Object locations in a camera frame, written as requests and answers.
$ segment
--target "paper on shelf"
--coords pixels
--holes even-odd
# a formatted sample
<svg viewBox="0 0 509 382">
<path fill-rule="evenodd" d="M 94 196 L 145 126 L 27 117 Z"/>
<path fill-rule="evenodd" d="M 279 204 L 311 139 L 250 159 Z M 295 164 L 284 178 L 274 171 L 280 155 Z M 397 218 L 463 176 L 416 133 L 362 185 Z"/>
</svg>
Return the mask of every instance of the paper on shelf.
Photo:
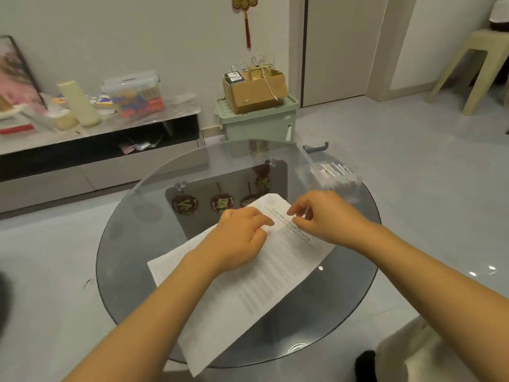
<svg viewBox="0 0 509 382">
<path fill-rule="evenodd" d="M 211 284 L 182 330 L 178 343 L 193 376 L 301 283 L 334 248 L 300 231 L 286 215 L 289 203 L 278 194 L 266 194 L 250 206 L 272 218 L 275 225 L 263 227 L 268 237 L 258 257 Z M 157 286 L 214 227 L 148 262 Z"/>
</svg>

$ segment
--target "coffee table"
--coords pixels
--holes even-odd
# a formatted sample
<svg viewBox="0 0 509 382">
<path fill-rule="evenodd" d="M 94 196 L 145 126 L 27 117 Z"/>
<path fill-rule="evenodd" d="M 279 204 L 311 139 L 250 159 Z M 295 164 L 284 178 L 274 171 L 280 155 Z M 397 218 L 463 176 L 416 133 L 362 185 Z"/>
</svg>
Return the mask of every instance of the coffee table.
<svg viewBox="0 0 509 382">
<path fill-rule="evenodd" d="M 219 204 L 238 208 L 242 200 L 263 190 L 277 192 L 289 203 L 304 194 L 295 173 L 298 160 L 292 142 L 231 141 L 184 154 L 140 181 L 113 212 L 97 253 L 99 292 L 115 323 L 155 290 L 147 262 L 215 224 Z M 361 187 L 355 207 L 380 223 L 366 186 Z M 340 329 L 376 272 L 363 256 L 335 247 L 305 281 L 210 366 L 239 367 L 281 358 Z M 169 358 L 185 362 L 178 346 Z"/>
</svg>

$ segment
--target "plastic stool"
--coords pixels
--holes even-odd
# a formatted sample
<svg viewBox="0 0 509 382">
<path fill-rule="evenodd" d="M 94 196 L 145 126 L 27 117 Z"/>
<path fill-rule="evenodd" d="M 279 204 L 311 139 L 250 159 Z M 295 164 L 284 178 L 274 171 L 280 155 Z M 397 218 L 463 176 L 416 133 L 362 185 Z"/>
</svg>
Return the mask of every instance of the plastic stool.
<svg viewBox="0 0 509 382">
<path fill-rule="evenodd" d="M 472 115 L 477 108 L 481 99 L 486 95 L 488 89 L 493 84 L 498 71 L 509 57 L 509 33 L 490 31 L 489 29 L 481 29 L 480 31 L 472 32 L 461 49 L 456 53 L 453 61 L 440 76 L 435 88 L 431 90 L 429 95 L 424 100 L 431 103 L 435 99 L 438 90 L 445 83 L 447 78 L 451 75 L 453 70 L 460 62 L 463 55 L 469 50 L 474 49 L 476 52 L 472 57 L 470 63 L 464 74 L 459 78 L 453 92 L 462 93 L 465 91 L 480 70 L 477 81 L 474 84 L 472 92 L 468 96 L 467 103 L 463 108 L 463 115 Z M 506 91 L 504 99 L 504 106 L 509 103 L 509 90 Z"/>
</svg>

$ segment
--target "picture frame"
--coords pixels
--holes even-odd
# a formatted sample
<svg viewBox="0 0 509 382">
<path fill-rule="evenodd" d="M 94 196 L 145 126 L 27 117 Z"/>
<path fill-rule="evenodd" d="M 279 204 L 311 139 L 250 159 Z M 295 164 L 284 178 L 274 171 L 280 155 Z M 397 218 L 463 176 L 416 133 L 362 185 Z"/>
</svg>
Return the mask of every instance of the picture frame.
<svg viewBox="0 0 509 382">
<path fill-rule="evenodd" d="M 27 103 L 36 112 L 43 113 L 46 105 L 39 92 L 14 38 L 0 36 L 0 95 L 11 105 Z"/>
</svg>

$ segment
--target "red tassel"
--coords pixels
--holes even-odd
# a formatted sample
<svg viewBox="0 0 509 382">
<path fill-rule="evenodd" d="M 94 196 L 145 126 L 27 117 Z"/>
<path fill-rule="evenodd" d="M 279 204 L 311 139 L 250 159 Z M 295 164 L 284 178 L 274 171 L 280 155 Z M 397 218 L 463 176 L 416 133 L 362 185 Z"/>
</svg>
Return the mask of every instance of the red tassel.
<svg viewBox="0 0 509 382">
<path fill-rule="evenodd" d="M 244 11 L 244 21 L 246 23 L 246 42 L 247 49 L 251 49 L 251 34 L 249 32 L 249 20 L 247 19 L 247 11 Z"/>
</svg>

